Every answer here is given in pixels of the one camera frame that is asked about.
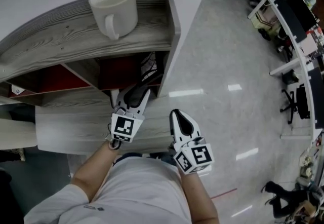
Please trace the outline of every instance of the human arm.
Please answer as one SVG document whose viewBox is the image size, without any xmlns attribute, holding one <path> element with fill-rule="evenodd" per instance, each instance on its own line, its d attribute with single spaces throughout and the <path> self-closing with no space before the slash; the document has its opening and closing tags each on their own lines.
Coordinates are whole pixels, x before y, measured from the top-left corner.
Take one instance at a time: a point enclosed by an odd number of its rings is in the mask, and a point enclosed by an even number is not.
<svg viewBox="0 0 324 224">
<path fill-rule="evenodd" d="M 24 217 L 25 224 L 55 224 L 60 216 L 79 205 L 88 204 L 100 188 L 117 151 L 102 146 L 78 169 L 71 184 L 42 201 Z"/>
<path fill-rule="evenodd" d="M 179 169 L 182 189 L 186 195 L 192 223 L 219 224 L 216 207 L 196 173 L 185 175 Z"/>
<path fill-rule="evenodd" d="M 92 201 L 117 155 L 118 151 L 112 150 L 108 141 L 104 142 L 78 169 L 71 184 L 80 187 Z"/>
</svg>

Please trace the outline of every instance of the white mug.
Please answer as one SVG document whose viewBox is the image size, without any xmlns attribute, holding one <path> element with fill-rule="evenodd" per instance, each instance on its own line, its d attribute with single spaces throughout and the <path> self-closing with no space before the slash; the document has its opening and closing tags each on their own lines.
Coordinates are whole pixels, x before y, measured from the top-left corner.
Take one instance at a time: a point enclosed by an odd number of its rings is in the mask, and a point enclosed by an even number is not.
<svg viewBox="0 0 324 224">
<path fill-rule="evenodd" d="M 136 26 L 136 0 L 89 0 L 99 30 L 111 40 L 130 33 Z"/>
</svg>

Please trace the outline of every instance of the mug handle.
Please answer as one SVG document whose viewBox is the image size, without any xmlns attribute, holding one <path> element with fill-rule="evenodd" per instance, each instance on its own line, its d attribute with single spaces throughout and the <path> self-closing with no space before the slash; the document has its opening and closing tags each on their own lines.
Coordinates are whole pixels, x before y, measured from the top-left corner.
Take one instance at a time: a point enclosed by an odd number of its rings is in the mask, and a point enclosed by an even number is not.
<svg viewBox="0 0 324 224">
<path fill-rule="evenodd" d="M 117 40 L 119 38 L 119 34 L 116 34 L 115 30 L 113 29 L 113 17 L 114 15 L 110 14 L 105 18 L 105 26 L 108 37 L 111 40 Z"/>
</svg>

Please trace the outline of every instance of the gray wood grain surface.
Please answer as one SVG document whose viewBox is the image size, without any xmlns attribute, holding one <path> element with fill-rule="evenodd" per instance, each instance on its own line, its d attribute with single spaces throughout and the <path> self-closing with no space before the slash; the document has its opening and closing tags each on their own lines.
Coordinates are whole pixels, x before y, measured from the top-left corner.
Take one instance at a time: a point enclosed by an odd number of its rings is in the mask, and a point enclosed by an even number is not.
<svg viewBox="0 0 324 224">
<path fill-rule="evenodd" d="M 89 85 L 98 88 L 100 65 L 95 59 L 63 63 L 62 65 Z"/>
<path fill-rule="evenodd" d="M 136 0 L 139 9 L 165 8 L 166 0 Z M 0 51 L 7 50 L 20 41 L 27 39 L 35 33 L 64 21 L 81 18 L 91 14 L 88 0 L 77 0 L 64 4 L 38 17 L 26 22 L 3 40 L 0 41 Z"/>
<path fill-rule="evenodd" d="M 180 25 L 180 20 L 179 20 L 179 16 L 178 16 L 177 9 L 176 9 L 176 4 L 175 4 L 174 0 L 167 0 L 166 9 L 167 9 L 167 14 L 168 14 L 169 34 L 170 34 L 170 37 L 172 38 L 172 43 L 171 43 L 171 49 L 170 49 L 170 53 L 168 55 L 168 59 L 165 62 L 165 70 L 164 70 L 164 75 L 161 80 L 161 86 L 158 90 L 158 94 L 157 94 L 158 97 L 160 97 L 160 95 L 163 91 L 163 86 L 167 79 L 168 72 L 170 70 L 171 63 L 174 59 L 175 52 L 178 48 L 178 43 L 179 43 L 180 36 L 181 36 L 181 25 Z"/>
<path fill-rule="evenodd" d="M 139 10 L 139 22 L 127 36 L 111 41 L 92 14 L 37 32 L 2 52 L 0 81 L 51 65 L 118 53 L 169 50 L 171 40 L 163 10 Z"/>
<path fill-rule="evenodd" d="M 42 94 L 35 94 L 30 96 L 22 96 L 22 97 L 15 97 L 11 98 L 12 100 L 20 101 L 23 103 L 27 103 L 34 106 L 41 106 L 43 103 L 43 95 Z"/>
<path fill-rule="evenodd" d="M 111 122 L 112 112 L 110 98 L 98 90 L 45 94 L 43 106 L 36 108 L 38 148 L 88 155 L 108 135 L 107 125 Z M 148 117 L 138 131 L 136 140 L 125 144 L 122 153 L 165 151 L 172 141 L 168 113 L 165 114 L 158 118 Z"/>
<path fill-rule="evenodd" d="M 20 101 L 13 100 L 13 99 L 9 99 L 9 98 L 5 98 L 5 97 L 0 96 L 0 105 L 4 105 L 4 104 L 14 104 L 14 103 L 20 103 Z"/>
<path fill-rule="evenodd" d="M 1 149 L 36 146 L 35 124 L 25 121 L 0 119 Z"/>
</svg>

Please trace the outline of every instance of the wrist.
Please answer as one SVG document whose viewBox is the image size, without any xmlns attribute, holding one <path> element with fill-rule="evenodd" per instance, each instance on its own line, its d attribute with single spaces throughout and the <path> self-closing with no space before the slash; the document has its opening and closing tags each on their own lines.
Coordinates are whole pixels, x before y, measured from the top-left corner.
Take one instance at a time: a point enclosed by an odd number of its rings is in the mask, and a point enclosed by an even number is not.
<svg viewBox="0 0 324 224">
<path fill-rule="evenodd" d="M 107 148 L 109 154 L 116 157 L 118 155 L 119 150 L 112 149 L 109 143 L 110 141 L 106 140 L 103 145 Z"/>
</svg>

